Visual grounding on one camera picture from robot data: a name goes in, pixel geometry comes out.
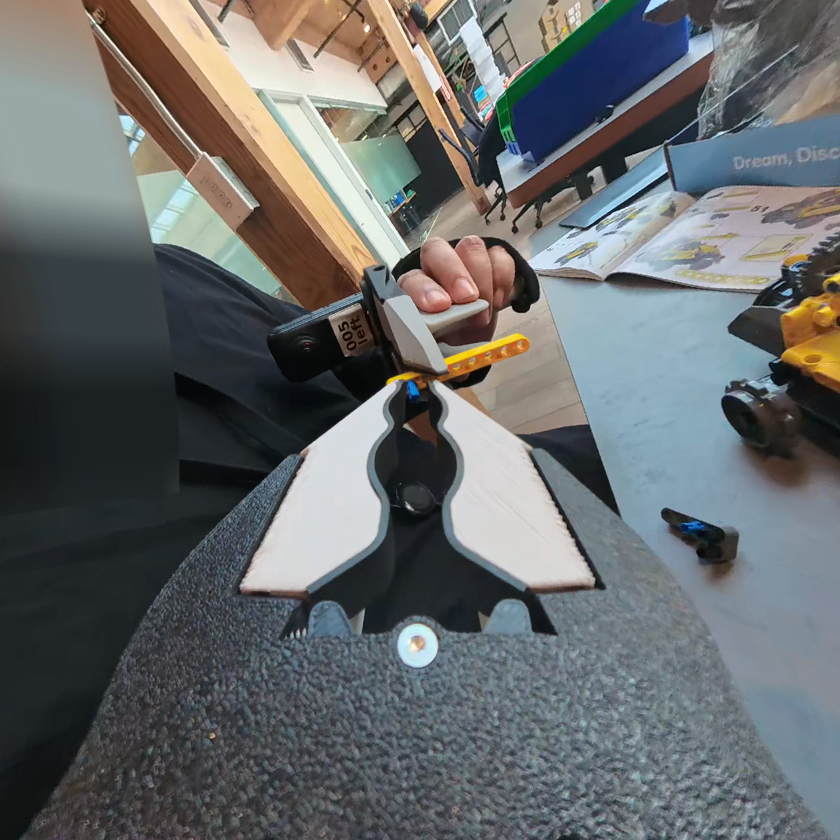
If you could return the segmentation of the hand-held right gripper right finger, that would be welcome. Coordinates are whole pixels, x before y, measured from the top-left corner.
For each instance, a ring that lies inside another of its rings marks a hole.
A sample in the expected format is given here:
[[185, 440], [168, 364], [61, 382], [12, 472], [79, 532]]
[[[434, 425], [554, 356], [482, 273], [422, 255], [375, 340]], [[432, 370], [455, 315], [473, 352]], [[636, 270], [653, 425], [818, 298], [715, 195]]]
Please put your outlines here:
[[444, 533], [462, 556], [519, 592], [593, 590], [595, 576], [530, 446], [445, 385], [430, 385], [437, 432], [455, 457]]

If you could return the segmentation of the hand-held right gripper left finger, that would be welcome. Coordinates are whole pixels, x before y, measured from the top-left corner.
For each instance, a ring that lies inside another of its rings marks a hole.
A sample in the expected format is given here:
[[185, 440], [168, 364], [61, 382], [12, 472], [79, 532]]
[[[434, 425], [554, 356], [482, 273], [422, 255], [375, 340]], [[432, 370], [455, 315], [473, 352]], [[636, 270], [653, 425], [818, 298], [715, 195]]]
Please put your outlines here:
[[393, 576], [385, 483], [405, 385], [384, 386], [310, 444], [239, 585], [286, 599], [376, 599]]

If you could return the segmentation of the long yellow building beam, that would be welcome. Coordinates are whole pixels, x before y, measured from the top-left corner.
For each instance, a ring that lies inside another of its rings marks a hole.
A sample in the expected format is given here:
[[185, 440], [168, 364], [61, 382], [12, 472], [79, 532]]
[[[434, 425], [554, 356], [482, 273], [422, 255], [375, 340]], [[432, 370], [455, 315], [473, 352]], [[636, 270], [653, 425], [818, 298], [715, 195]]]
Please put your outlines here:
[[457, 380], [460, 377], [484, 370], [493, 364], [518, 357], [529, 352], [529, 350], [529, 339], [520, 333], [513, 333], [510, 336], [488, 343], [460, 348], [458, 352], [452, 350], [449, 355], [445, 356], [444, 361], [447, 370], [444, 374], [407, 372], [390, 378], [387, 380], [387, 384], [414, 382], [422, 390], [427, 387], [429, 382]]

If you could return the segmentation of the grey connector with blue pin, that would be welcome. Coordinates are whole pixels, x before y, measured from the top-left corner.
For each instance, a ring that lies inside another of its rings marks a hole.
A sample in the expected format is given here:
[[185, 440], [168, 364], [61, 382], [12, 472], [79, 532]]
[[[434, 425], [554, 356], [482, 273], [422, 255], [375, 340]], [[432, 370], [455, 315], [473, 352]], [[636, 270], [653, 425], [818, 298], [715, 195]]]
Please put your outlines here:
[[725, 564], [736, 559], [739, 532], [732, 527], [715, 524], [664, 507], [660, 517], [668, 530], [690, 546], [704, 564]]

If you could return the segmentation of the person's left hand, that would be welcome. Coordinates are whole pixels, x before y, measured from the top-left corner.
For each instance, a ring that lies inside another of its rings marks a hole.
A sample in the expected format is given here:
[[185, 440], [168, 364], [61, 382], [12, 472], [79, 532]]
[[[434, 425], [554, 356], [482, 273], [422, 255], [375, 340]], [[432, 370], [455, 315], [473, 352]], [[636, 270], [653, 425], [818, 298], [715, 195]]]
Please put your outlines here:
[[451, 345], [486, 343], [493, 339], [498, 314], [509, 303], [518, 268], [503, 247], [489, 247], [478, 236], [456, 245], [430, 238], [418, 251], [418, 267], [394, 270], [400, 288], [420, 312], [439, 314], [477, 300], [486, 309], [442, 334]]

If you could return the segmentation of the person's black clothing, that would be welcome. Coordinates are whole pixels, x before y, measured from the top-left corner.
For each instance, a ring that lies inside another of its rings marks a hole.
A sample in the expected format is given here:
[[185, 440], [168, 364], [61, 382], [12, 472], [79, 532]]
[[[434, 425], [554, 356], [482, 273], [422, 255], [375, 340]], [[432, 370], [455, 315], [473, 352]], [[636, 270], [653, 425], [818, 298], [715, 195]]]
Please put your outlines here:
[[[448, 541], [448, 446], [398, 424], [376, 599], [239, 585], [317, 438], [382, 358], [293, 384], [304, 316], [155, 245], [180, 489], [2, 516], [2, 838], [616, 838], [591, 639]], [[421, 482], [439, 510], [391, 506]]]

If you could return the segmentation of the black wristwatch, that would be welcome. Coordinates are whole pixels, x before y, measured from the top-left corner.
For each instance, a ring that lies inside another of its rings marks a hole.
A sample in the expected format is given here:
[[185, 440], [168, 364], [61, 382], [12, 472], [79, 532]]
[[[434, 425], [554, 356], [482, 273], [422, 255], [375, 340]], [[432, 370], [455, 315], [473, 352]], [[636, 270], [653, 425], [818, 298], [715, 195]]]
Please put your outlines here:
[[435, 494], [421, 482], [401, 482], [394, 488], [392, 509], [402, 518], [424, 520], [440, 507]]

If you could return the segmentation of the thick wooden pillar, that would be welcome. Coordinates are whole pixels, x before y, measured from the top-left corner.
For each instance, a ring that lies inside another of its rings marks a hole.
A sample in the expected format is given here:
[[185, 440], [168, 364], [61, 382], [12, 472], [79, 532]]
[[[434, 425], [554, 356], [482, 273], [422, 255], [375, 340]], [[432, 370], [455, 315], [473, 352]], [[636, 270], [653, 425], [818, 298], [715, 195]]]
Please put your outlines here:
[[305, 308], [359, 290], [369, 249], [189, 2], [83, 2], [118, 105], [186, 175], [219, 156], [258, 206], [237, 235]]

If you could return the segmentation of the black office chair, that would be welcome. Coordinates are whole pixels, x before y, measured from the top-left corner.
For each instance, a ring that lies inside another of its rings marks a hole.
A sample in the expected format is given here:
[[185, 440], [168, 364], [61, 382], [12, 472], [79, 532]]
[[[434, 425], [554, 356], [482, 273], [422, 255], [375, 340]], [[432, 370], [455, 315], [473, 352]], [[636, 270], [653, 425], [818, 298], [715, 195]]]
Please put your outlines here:
[[[508, 206], [508, 191], [502, 181], [496, 158], [488, 150], [485, 154], [482, 154], [480, 150], [478, 150], [478, 155], [470, 153], [462, 143], [453, 140], [443, 129], [439, 129], [438, 134], [445, 144], [451, 146], [466, 160], [470, 175], [477, 186], [488, 187], [492, 183], [498, 185], [498, 197], [490, 205], [490, 210], [484, 216], [486, 224], [490, 224], [490, 213], [497, 206], [500, 206], [500, 220], [505, 221], [506, 208]], [[575, 189], [580, 200], [584, 201], [593, 195], [593, 185], [594, 177], [585, 172], [574, 173], [552, 184], [535, 199], [525, 203], [520, 208], [518, 215], [512, 219], [511, 232], [513, 234], [518, 233], [518, 221], [531, 207], [535, 207], [536, 209], [535, 228], [540, 229], [543, 226], [542, 213], [546, 204], [551, 203], [557, 195], [572, 188]]]

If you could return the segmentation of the dark flat board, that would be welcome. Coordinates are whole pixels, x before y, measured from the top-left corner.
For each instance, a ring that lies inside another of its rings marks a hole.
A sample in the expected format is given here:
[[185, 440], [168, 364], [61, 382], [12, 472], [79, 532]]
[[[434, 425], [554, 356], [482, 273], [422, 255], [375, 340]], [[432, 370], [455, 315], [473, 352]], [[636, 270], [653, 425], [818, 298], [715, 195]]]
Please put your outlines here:
[[668, 178], [665, 149], [659, 146], [626, 174], [587, 198], [573, 212], [563, 217], [559, 224], [566, 228], [591, 228]]

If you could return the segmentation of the blue and green table cover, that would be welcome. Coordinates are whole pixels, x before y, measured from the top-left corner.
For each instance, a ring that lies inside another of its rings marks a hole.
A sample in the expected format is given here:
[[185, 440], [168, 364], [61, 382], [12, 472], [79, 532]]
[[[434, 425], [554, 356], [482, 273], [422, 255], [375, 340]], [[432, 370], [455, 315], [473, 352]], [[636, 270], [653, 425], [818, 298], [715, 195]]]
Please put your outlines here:
[[606, 3], [508, 84], [495, 109], [508, 152], [540, 162], [687, 54], [690, 18], [649, 5]]

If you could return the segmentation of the open instruction booklet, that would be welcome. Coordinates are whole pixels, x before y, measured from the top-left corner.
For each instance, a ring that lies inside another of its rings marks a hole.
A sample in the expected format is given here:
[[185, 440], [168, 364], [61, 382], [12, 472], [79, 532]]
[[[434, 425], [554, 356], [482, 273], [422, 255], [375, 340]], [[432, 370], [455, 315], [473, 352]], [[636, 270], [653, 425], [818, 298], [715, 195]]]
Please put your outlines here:
[[629, 275], [756, 293], [780, 278], [783, 264], [803, 261], [838, 228], [836, 186], [735, 185], [698, 199], [662, 192], [571, 230], [530, 266], [545, 277]]

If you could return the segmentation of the wooden table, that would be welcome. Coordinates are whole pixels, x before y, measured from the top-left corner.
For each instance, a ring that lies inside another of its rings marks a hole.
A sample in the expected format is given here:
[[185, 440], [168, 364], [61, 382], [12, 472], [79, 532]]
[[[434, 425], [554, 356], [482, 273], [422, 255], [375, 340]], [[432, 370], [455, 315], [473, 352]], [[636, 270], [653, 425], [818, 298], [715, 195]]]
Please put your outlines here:
[[712, 55], [710, 32], [692, 38], [688, 52], [621, 102], [606, 121], [593, 124], [531, 163], [510, 152], [498, 158], [508, 204], [524, 207], [558, 182], [581, 172], [586, 180], [601, 170], [606, 184], [627, 172], [628, 142], [640, 132], [659, 126], [682, 102], [706, 86]]

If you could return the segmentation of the yellow toy construction vehicle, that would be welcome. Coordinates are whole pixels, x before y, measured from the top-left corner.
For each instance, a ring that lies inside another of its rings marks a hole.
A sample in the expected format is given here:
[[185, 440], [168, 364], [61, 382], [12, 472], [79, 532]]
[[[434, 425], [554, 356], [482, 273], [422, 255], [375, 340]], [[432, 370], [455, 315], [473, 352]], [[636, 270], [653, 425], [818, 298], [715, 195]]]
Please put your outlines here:
[[838, 455], [839, 235], [809, 255], [787, 258], [780, 277], [728, 325], [729, 334], [769, 354], [769, 373], [731, 381], [721, 410], [743, 443], [793, 456], [800, 436]]

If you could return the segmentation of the clear plastic bag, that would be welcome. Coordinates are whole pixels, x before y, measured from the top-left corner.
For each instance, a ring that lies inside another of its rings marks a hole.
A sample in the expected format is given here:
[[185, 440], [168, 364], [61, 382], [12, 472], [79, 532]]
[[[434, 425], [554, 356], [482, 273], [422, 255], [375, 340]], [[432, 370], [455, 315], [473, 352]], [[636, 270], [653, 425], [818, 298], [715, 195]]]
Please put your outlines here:
[[713, 42], [699, 140], [838, 114], [838, 1], [690, 2], [689, 15]]

